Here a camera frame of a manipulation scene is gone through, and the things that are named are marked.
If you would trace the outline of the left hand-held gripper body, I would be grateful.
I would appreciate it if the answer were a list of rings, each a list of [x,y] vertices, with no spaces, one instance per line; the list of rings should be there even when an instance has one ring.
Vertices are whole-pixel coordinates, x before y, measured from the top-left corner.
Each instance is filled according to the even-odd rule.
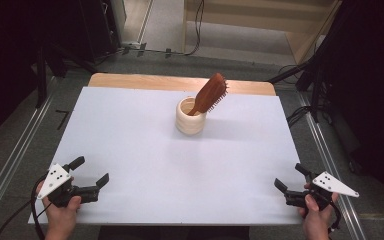
[[[71,170],[75,170],[78,164],[65,164],[61,166],[53,164],[42,184],[37,198],[43,200],[45,197],[58,208],[67,207],[74,196],[81,197],[81,203],[97,202],[100,188],[95,186],[78,187],[72,184]]]

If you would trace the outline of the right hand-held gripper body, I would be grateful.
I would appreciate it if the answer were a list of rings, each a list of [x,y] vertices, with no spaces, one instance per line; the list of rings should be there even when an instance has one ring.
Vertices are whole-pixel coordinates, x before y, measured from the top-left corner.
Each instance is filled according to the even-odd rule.
[[[324,210],[333,202],[333,193],[356,198],[360,196],[357,191],[353,190],[328,172],[316,174],[304,171],[303,175],[310,184],[309,188],[302,192],[298,192],[290,191],[287,187],[284,187],[284,197],[287,205],[305,208],[305,196],[310,194],[316,201],[319,209]]]

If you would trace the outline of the cream wooden cup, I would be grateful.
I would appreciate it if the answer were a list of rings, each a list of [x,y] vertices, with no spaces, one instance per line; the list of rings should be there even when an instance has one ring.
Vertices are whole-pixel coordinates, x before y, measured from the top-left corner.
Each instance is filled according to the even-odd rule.
[[[176,107],[175,125],[180,132],[189,136],[200,133],[206,123],[206,113],[197,112],[193,116],[188,115],[194,104],[195,98],[189,96],[182,99]]]

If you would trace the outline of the brown wooden hairbrush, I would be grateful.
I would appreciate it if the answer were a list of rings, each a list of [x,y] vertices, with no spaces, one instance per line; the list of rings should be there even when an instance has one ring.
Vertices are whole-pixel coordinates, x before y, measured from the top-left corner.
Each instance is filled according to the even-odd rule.
[[[222,74],[215,73],[212,75],[196,95],[194,106],[188,115],[193,116],[197,112],[210,111],[227,94],[227,88],[227,81]]]

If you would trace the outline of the person's right hand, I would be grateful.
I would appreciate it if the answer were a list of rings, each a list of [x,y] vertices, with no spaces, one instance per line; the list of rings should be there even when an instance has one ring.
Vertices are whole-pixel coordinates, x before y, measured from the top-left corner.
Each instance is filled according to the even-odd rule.
[[[305,204],[308,211],[305,211],[304,208],[298,209],[298,213],[303,218],[302,227],[305,237],[317,233],[329,235],[328,227],[334,208],[329,205],[325,209],[320,210],[316,200],[310,194],[305,196]]]

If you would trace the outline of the person's left hand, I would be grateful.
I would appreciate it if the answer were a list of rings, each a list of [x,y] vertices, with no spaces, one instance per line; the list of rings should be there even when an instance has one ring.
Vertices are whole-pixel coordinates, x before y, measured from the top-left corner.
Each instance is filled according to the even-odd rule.
[[[81,197],[74,196],[70,199],[66,207],[58,208],[54,206],[47,197],[42,199],[46,207],[45,213],[48,219],[47,232],[71,233],[75,229],[77,211],[81,207]]]

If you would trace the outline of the white board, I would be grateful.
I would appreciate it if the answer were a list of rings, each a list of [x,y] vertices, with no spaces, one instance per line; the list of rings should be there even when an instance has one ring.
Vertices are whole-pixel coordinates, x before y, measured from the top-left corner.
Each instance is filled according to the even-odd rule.
[[[81,224],[297,224],[274,186],[301,189],[298,154],[276,96],[227,95],[187,136],[175,126],[183,91],[85,87],[53,157],[82,156],[74,182],[109,182]]]

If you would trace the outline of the black tripod stand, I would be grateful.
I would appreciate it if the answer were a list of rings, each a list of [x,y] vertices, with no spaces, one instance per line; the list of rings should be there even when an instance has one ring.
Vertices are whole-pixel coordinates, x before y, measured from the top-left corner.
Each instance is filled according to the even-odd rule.
[[[309,113],[311,114],[313,120],[318,123],[318,102],[324,78],[322,55],[320,53],[315,53],[307,61],[294,65],[291,69],[286,70],[283,73],[279,73],[277,76],[269,79],[268,83],[276,84],[299,72],[301,72],[301,76],[295,83],[295,87],[298,91],[305,91],[310,85],[313,85],[312,96],[309,104]]]

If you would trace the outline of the person's dark clothed legs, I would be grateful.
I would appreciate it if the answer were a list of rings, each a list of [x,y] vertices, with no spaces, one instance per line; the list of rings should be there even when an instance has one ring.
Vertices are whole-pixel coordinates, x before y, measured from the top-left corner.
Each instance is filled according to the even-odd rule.
[[[98,240],[250,240],[250,236],[247,226],[104,226]]]

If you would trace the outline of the black metal stand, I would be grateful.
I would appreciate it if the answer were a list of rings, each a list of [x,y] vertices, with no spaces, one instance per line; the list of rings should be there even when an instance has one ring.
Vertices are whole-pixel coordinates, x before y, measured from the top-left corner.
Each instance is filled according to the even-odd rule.
[[[36,108],[42,107],[48,97],[45,65],[48,64],[55,74],[64,77],[67,70],[62,60],[63,57],[72,60],[91,74],[98,72],[91,64],[60,45],[47,41],[40,43],[36,50],[36,70],[38,78]]]

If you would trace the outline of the light wooden table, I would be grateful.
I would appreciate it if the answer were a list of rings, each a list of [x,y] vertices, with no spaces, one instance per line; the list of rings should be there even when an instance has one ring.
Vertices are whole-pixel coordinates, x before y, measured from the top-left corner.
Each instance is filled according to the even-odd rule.
[[[197,92],[207,81],[207,78],[194,77],[96,73],[91,76],[88,86]],[[229,94],[276,95],[274,86],[268,82],[228,80],[227,86]]]

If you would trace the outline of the black curtain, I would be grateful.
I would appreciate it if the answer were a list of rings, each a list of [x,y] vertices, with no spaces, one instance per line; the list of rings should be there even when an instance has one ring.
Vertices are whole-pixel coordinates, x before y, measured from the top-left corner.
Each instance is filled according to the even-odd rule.
[[[328,99],[357,141],[351,159],[384,184],[384,0],[343,0],[326,40]]]

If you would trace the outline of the black cabinet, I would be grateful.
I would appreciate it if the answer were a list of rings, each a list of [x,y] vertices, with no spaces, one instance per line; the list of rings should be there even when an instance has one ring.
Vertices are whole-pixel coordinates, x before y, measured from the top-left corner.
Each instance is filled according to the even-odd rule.
[[[85,58],[97,58],[114,53],[120,47],[112,0],[79,0],[86,31]]]

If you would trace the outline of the light wooden furniture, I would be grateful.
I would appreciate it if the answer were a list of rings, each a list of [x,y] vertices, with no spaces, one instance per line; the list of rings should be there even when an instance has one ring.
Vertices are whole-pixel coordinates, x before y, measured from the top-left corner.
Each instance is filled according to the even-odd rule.
[[[306,61],[321,35],[329,32],[342,0],[183,0],[182,50],[187,23],[203,12],[204,23],[278,30],[296,63]]]

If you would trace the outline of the aluminium floor rail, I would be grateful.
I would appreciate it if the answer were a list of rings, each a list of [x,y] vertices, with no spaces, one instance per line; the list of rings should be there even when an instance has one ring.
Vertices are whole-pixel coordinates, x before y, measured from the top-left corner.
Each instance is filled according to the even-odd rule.
[[[0,127],[0,201],[52,100],[50,94],[39,108],[32,108],[27,98]]]
[[[306,121],[309,125],[325,170],[338,180],[342,180],[342,176],[338,171],[338,167],[335,163],[334,155],[332,154],[328,142],[326,141],[326,135],[323,132],[322,125],[320,122],[315,120],[310,112],[306,114]],[[337,206],[340,209],[342,220],[348,229],[351,239],[367,240],[358,214],[352,203],[352,198],[350,196],[341,194],[337,201]]]

